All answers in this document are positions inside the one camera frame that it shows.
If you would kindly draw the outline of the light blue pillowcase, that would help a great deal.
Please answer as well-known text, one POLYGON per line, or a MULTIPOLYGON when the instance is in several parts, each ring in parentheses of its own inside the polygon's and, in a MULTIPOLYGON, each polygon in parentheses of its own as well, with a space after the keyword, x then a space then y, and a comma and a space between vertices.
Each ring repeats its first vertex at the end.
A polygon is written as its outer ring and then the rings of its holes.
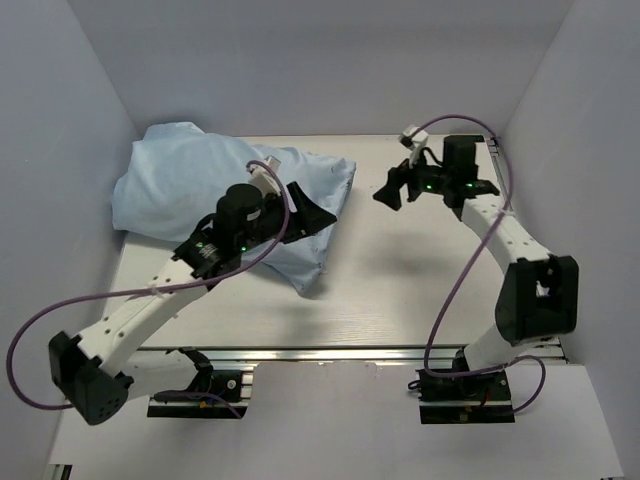
POLYGON ((284 185, 295 182, 323 210, 340 216, 356 174, 354 162, 294 147, 251 144, 206 133, 190 122, 157 124, 132 145, 126 173, 116 181, 112 226, 156 240, 182 243, 216 210, 235 184, 250 179, 247 164, 273 157, 284 185))

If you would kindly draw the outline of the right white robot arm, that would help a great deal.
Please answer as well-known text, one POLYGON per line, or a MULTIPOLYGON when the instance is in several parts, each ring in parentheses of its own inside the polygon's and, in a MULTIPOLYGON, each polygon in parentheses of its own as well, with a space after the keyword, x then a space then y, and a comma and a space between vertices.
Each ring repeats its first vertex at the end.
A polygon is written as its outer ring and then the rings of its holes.
POLYGON ((493 325, 458 352, 446 374, 459 396, 472 399, 486 389, 487 374, 514 364, 534 344, 575 330, 579 266, 535 240, 512 215, 506 193, 479 177, 479 137, 448 135, 440 156, 425 133, 410 130, 399 141, 410 154, 388 171, 374 200, 397 211, 403 193, 410 202, 422 194, 441 196, 504 275, 493 325))

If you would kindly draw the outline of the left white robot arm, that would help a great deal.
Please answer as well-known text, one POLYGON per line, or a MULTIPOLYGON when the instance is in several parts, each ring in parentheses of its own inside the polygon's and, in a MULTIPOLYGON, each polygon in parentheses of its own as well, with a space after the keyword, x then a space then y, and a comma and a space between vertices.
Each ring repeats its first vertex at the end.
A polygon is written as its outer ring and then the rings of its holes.
POLYGON ((87 424, 107 421, 141 396, 219 400, 211 362, 197 349, 155 353, 139 348, 238 270, 244 253, 311 237, 336 222, 336 215, 315 204, 297 183, 286 189, 283 198, 248 183, 229 187, 215 212, 196 224, 153 278, 153 293, 129 294, 106 318, 74 336, 60 332, 50 340, 52 380, 87 424))

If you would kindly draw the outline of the right aluminium side rail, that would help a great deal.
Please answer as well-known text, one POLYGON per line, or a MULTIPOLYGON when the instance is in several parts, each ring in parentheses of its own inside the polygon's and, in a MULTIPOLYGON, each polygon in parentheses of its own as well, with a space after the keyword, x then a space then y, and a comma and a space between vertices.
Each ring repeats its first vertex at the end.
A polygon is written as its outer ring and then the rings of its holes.
POLYGON ((492 136, 486 140, 486 145, 487 145, 490 157, 492 159, 494 169, 496 171, 499 171, 500 163, 501 163, 501 150, 500 150, 498 139, 495 136, 492 136))

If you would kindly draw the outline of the aluminium front rail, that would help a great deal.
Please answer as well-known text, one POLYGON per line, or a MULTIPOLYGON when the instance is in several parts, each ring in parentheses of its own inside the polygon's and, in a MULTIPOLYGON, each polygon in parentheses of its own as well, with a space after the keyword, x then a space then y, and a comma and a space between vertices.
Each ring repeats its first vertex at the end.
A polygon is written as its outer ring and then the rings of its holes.
MULTIPOLYGON (((367 361, 399 364, 423 364, 423 347, 319 347, 319 348, 205 348, 195 347, 214 362, 258 363, 265 361, 367 361)), ((429 362, 434 368, 447 368, 458 352, 458 346, 434 347, 429 362)), ((566 365, 568 360, 559 341, 543 343, 523 354, 533 355, 549 365, 566 365)))

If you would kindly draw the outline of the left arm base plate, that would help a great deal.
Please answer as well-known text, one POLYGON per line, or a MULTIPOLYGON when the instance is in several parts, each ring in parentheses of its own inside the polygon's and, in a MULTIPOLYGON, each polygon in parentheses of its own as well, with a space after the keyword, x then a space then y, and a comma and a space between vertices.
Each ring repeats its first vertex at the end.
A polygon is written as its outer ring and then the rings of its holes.
POLYGON ((158 394, 149 400, 148 418, 240 420, 251 398, 253 373, 247 369, 214 370, 194 393, 158 394))

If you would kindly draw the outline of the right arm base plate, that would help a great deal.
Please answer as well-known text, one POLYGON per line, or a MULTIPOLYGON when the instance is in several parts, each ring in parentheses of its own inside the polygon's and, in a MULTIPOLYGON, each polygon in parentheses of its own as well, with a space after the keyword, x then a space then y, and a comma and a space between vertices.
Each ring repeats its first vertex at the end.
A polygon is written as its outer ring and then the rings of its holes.
POLYGON ((504 372, 463 378, 436 378, 424 370, 407 385, 416 394, 423 425, 506 424, 515 422, 504 372))

